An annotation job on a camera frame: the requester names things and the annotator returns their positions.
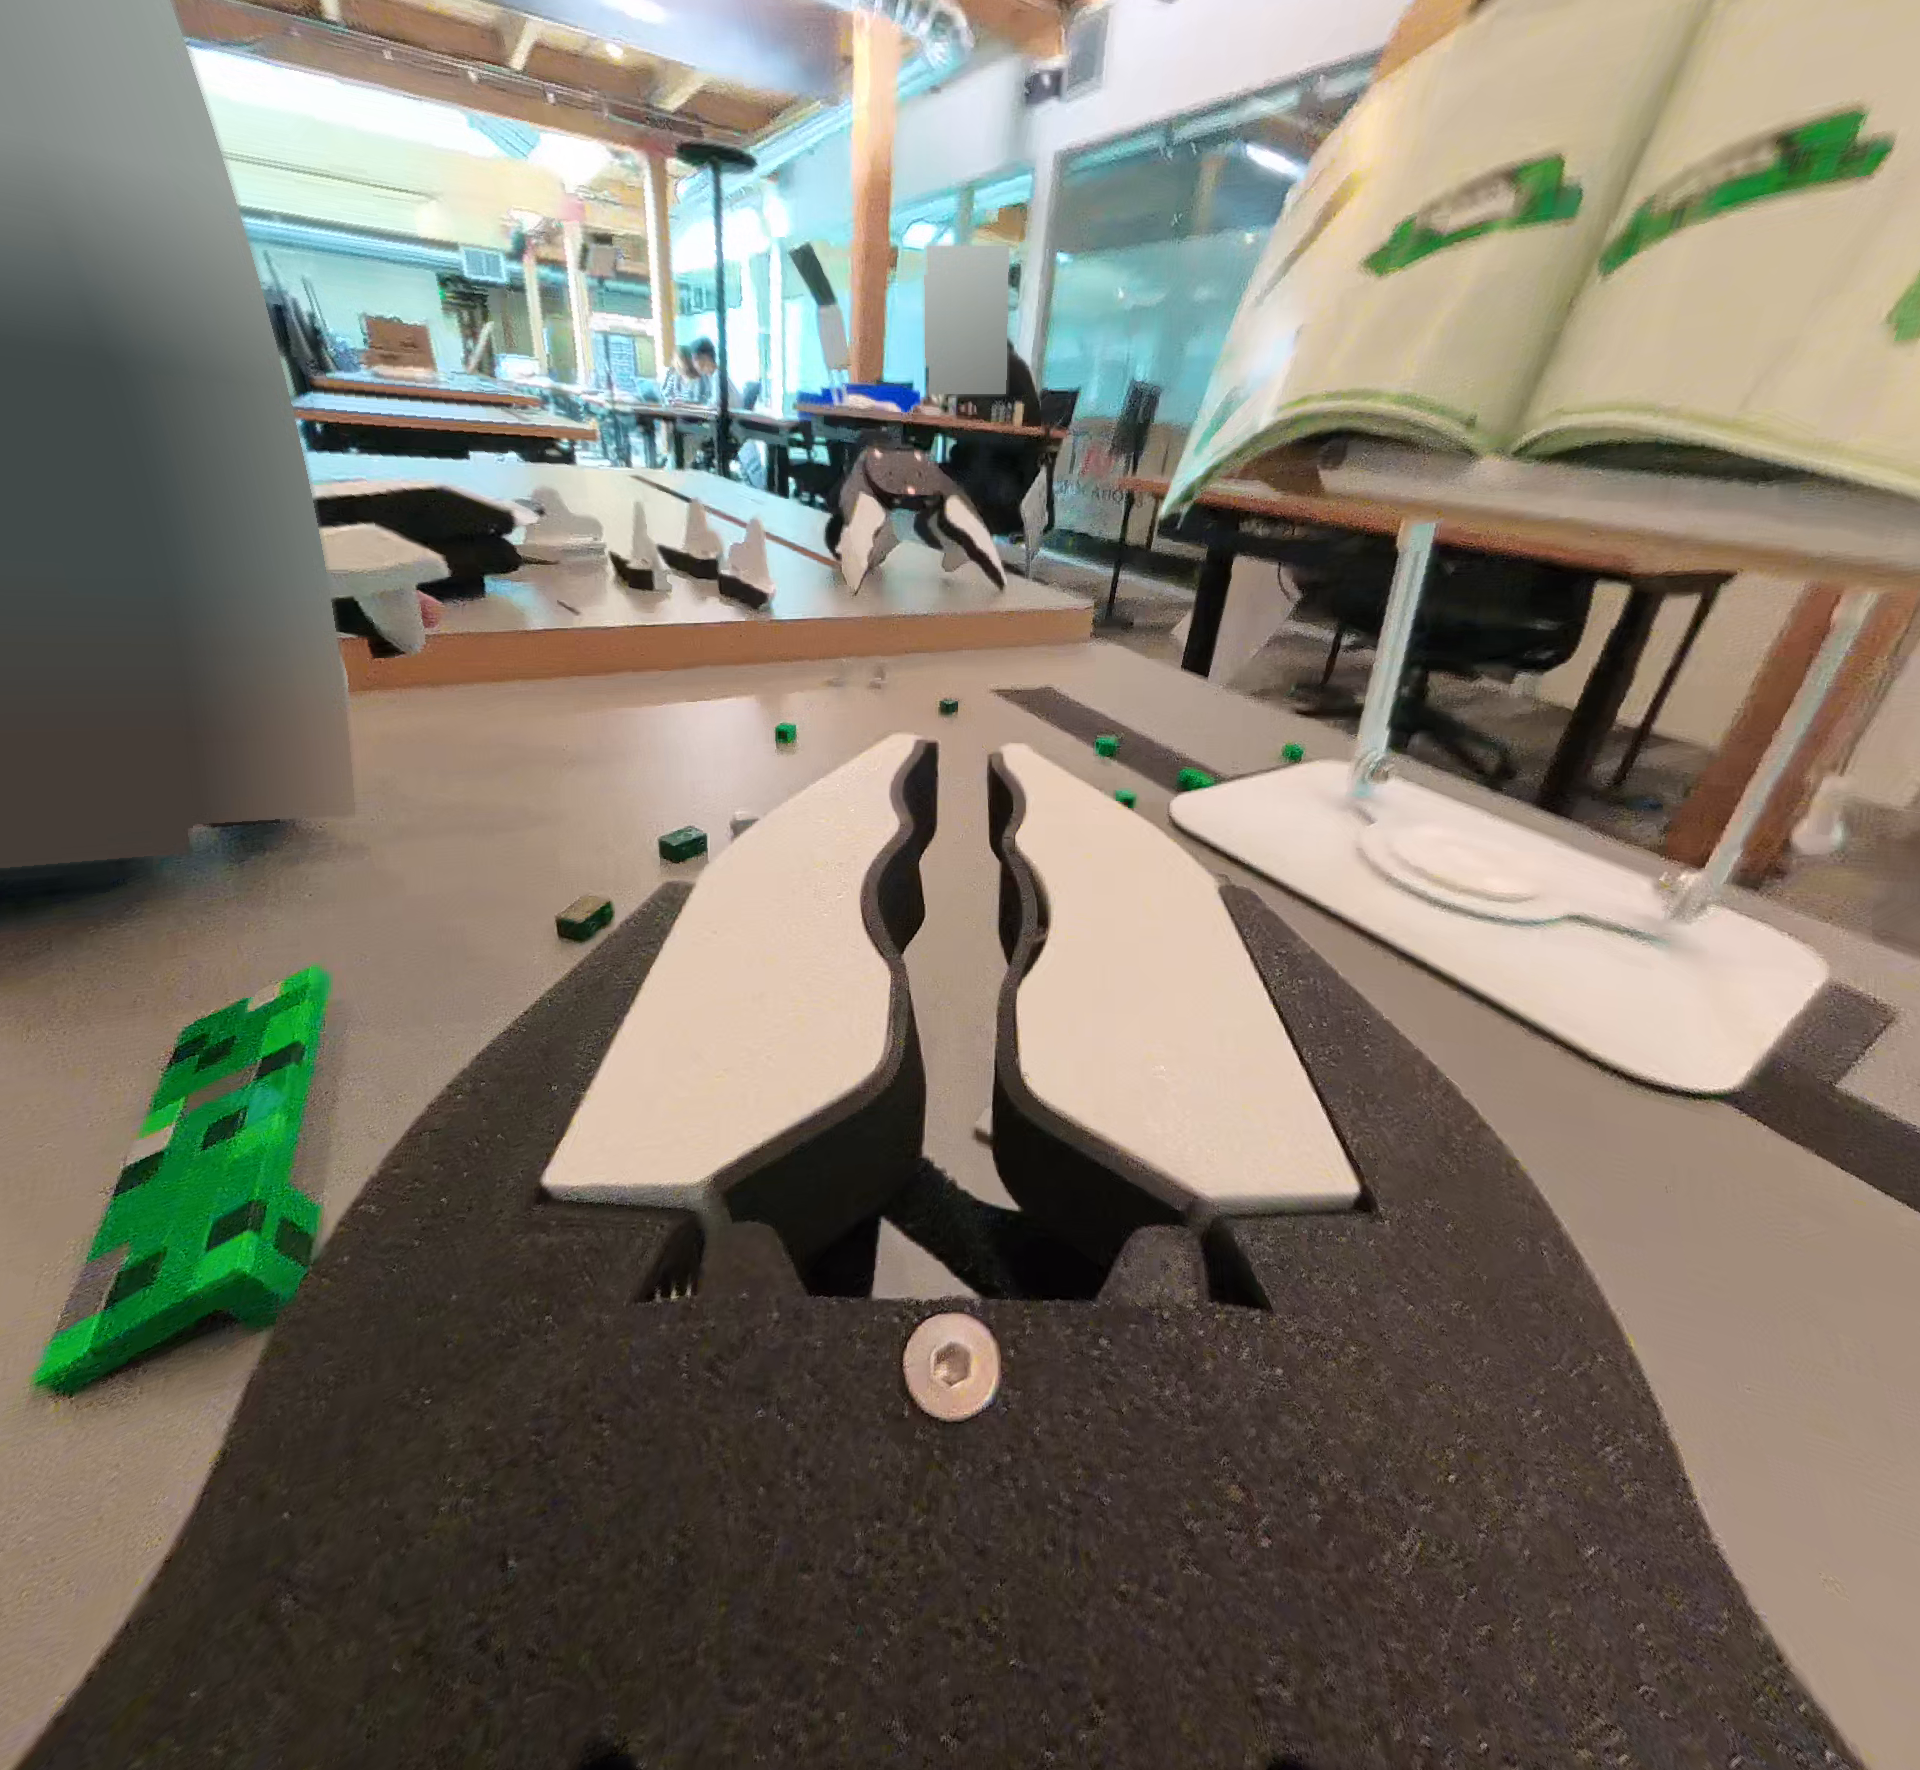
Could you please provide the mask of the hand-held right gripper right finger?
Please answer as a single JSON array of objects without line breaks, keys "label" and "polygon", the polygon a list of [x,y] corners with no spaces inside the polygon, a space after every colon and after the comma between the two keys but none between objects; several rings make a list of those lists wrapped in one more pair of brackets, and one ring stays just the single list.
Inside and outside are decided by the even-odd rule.
[{"label": "hand-held right gripper right finger", "polygon": [[995,1162],[1053,1226],[1348,1213],[1362,1176],[1228,910],[1140,809],[1005,743]]}]

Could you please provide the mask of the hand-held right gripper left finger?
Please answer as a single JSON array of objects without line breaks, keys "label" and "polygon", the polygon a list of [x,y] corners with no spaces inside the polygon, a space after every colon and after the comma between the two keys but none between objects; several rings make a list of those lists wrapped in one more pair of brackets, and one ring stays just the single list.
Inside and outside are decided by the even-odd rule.
[{"label": "hand-held right gripper left finger", "polygon": [[921,1148],[904,949],[939,745],[893,731],[687,886],[540,1174],[555,1200],[854,1226]]}]

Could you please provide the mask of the grey desk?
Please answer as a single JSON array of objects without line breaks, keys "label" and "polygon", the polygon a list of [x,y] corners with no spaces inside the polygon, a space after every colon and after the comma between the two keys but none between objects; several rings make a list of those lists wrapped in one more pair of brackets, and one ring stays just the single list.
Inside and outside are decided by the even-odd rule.
[{"label": "grey desk", "polygon": [[[1290,726],[1116,651],[359,700],[357,811],[4,911],[4,1765],[1915,1765],[1915,964],[1732,1101],[1227,895],[1371,1203],[939,1308],[540,1198],[684,929],[661,829],[939,742],[926,1196],[995,1182],[988,764]],[[332,976],[259,1333],[32,1370],[175,1032]],[[1906,1156],[1894,1152],[1906,1140]]]}]

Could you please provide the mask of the long wooden work table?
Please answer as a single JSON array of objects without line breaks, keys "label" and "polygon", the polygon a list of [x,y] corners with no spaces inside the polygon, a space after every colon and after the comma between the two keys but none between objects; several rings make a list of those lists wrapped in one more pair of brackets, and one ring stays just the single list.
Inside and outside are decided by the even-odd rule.
[{"label": "long wooden work table", "polygon": [[539,393],[334,370],[292,399],[316,455],[460,461],[475,455],[571,465],[599,445],[598,421]]}]

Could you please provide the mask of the group of small green bricks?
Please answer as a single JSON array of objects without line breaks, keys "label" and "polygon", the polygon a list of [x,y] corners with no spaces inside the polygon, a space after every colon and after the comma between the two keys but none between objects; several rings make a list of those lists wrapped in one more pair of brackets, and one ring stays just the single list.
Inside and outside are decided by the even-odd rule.
[{"label": "group of small green bricks", "polygon": [[1332,755],[1303,722],[1187,678],[1179,686],[1179,698],[1140,690],[1126,677],[1110,704],[1075,690],[1067,677],[964,684],[934,673],[910,683],[896,666],[878,684],[851,673],[812,688],[607,707],[587,717],[582,752],[569,759],[569,804],[612,811],[615,867],[668,875],[702,869],[730,844],[735,809],[764,818],[896,731],[942,751],[945,831],[982,805],[986,755],[1010,742],[1153,814],[1207,781]]}]

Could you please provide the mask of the thin wooden pillar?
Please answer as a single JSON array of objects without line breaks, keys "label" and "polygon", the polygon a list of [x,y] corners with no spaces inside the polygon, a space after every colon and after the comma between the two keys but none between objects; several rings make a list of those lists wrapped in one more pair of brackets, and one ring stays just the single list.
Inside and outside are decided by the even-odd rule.
[{"label": "thin wooden pillar", "polygon": [[640,183],[651,329],[657,363],[661,369],[668,369],[674,365],[678,348],[678,289],[671,230],[672,185],[666,156],[654,150],[642,153]]}]

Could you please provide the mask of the white book stand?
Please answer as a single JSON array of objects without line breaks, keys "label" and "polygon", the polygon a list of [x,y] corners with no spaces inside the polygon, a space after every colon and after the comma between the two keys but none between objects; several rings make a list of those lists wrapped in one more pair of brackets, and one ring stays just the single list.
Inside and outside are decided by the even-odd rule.
[{"label": "white book stand", "polygon": [[[1272,481],[1280,463],[1314,467],[1329,493],[1413,512],[1395,533],[1356,751],[1346,766],[1304,763],[1183,795],[1175,826],[1592,1063],[1671,1093],[1739,1088],[1828,966],[1720,897],[1767,785],[1867,622],[1867,591],[1915,589],[1915,500],[1824,479],[1527,465],[1364,440],[1269,455],[1239,475]],[[1838,620],[1788,729],[1701,869],[1652,878],[1392,771],[1392,700],[1450,513],[1673,540],[1716,568],[1824,572],[1838,585]]]}]

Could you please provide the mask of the white easel board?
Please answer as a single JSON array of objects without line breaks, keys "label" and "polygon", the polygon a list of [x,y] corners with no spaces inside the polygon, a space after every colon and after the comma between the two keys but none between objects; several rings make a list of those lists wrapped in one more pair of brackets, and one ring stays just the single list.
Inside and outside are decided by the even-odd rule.
[{"label": "white easel board", "polygon": [[784,251],[812,307],[812,338],[818,358],[801,358],[801,380],[795,398],[827,399],[850,376],[851,340],[850,323],[838,289],[813,242],[793,242]]}]

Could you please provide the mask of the black and white gripper assembly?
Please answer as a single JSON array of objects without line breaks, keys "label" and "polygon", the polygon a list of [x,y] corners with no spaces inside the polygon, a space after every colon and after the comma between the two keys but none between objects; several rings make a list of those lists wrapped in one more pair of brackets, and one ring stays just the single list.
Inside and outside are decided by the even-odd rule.
[{"label": "black and white gripper assembly", "polygon": [[861,594],[899,545],[896,516],[910,518],[915,535],[939,551],[943,571],[968,562],[995,589],[1006,587],[997,537],[968,492],[918,448],[868,445],[858,451],[825,522],[825,547],[850,594]]}]

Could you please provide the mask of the black office chair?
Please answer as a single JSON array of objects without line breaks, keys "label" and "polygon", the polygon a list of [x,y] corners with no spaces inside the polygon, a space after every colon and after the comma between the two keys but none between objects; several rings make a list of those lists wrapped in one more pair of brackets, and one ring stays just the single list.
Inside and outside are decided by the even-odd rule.
[{"label": "black office chair", "polygon": [[[1332,646],[1377,643],[1397,571],[1397,545],[1334,533],[1295,548],[1282,571],[1298,614],[1332,630]],[[1543,677],[1571,660],[1587,625],[1595,576],[1519,556],[1437,548],[1404,651],[1391,745],[1427,739],[1477,782],[1500,790],[1519,769],[1490,731],[1431,700],[1434,677]]]}]

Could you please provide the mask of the thick wooden pillar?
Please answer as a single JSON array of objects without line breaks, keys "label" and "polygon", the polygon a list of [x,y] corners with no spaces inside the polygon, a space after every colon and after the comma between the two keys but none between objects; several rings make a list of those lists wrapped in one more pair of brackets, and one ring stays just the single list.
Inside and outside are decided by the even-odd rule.
[{"label": "thick wooden pillar", "polygon": [[858,12],[851,18],[850,143],[850,380],[855,382],[883,378],[900,61],[900,31],[875,12]]}]

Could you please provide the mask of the green brick plate build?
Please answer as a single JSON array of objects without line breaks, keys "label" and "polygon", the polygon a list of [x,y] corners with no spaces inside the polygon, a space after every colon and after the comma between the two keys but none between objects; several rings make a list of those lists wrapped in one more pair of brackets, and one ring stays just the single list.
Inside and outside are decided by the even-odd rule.
[{"label": "green brick plate build", "polygon": [[293,1179],[330,997],[301,966],[175,1038],[35,1386],[76,1395],[207,1326],[276,1324],[319,1248]]}]

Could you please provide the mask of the brown wooden table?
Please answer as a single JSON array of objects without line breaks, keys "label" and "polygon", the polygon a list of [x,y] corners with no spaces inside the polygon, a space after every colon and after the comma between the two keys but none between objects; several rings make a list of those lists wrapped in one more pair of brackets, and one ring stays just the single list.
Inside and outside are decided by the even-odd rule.
[{"label": "brown wooden table", "polygon": [[[1399,504],[1329,493],[1318,471],[1303,463],[1280,463],[1272,481],[1216,483],[1187,512],[1220,533],[1220,540],[1204,547],[1197,622],[1184,654],[1184,666],[1197,674],[1210,666],[1233,561],[1273,548],[1269,537],[1249,533],[1251,526],[1395,535],[1413,520],[1413,512]],[[1673,540],[1477,520],[1473,513],[1442,516],[1437,545],[1590,575],[1626,589],[1620,616],[1577,695],[1569,726],[1535,796],[1539,807],[1567,818],[1639,670],[1660,605],[1692,595],[1698,614],[1708,616],[1720,589],[1732,583],[1736,572],[1711,567],[1699,551]],[[1667,821],[1667,861],[1701,869],[1711,846],[1730,831],[1741,795],[1758,781],[1766,752],[1788,729],[1791,707],[1813,674],[1819,654],[1838,620],[1841,600],[1836,585],[1804,587],[1755,665],[1741,707],[1706,771]],[[1836,775],[1842,763],[1841,745],[1864,720],[1867,681],[1886,673],[1889,652],[1879,643],[1876,617],[1898,605],[1889,595],[1867,591],[1863,630],[1842,651],[1832,684],[1813,705],[1812,726],[1804,729],[1780,778],[1764,793],[1758,818],[1742,842],[1734,871],[1742,889],[1761,889],[1790,869],[1791,831],[1819,787]]]}]

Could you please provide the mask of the open instruction booklet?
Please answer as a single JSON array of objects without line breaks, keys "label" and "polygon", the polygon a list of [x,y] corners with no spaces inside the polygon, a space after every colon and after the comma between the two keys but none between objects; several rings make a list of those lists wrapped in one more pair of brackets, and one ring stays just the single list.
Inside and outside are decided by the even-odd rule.
[{"label": "open instruction booklet", "polygon": [[1165,512],[1284,446],[1915,496],[1917,0],[1477,0],[1288,196]]}]

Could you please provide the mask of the silver air duct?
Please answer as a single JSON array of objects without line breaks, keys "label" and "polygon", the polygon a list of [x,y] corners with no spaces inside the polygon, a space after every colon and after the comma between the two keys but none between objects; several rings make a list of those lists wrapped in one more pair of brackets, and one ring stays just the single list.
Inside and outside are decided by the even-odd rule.
[{"label": "silver air duct", "polygon": [[954,0],[875,0],[872,12],[893,25],[934,70],[951,70],[973,54],[973,25]]}]

